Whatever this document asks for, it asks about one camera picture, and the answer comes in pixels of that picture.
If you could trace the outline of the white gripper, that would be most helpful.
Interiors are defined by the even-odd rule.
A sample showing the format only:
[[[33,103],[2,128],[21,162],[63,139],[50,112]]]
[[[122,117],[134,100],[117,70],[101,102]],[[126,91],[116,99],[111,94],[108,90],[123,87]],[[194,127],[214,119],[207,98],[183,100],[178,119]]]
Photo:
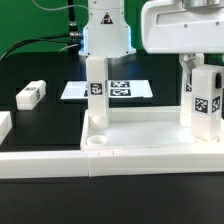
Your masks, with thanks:
[[[149,0],[141,11],[141,36],[150,54],[180,54],[184,89],[191,90],[195,53],[224,53],[224,0]]]

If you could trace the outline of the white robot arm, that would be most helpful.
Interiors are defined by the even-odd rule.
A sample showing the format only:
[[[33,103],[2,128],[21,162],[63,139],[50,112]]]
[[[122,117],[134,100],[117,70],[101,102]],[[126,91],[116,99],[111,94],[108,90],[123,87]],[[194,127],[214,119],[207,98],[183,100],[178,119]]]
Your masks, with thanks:
[[[88,0],[81,56],[133,54],[124,0]],[[178,54],[186,74],[196,53],[224,53],[224,0],[148,0],[141,10],[141,41],[150,54]]]

